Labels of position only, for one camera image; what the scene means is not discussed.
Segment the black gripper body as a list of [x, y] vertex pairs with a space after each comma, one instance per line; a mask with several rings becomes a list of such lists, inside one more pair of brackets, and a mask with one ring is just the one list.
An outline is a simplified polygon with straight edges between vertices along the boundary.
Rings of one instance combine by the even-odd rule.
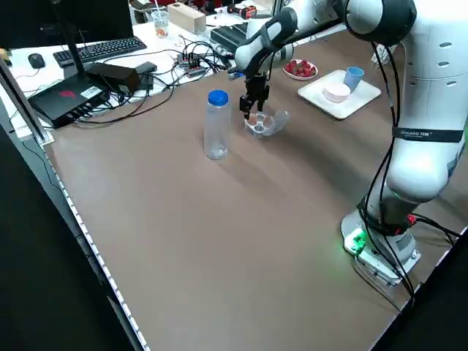
[[270, 87], [268, 85], [268, 76], [257, 74], [246, 78], [246, 97], [248, 99], [267, 99]]

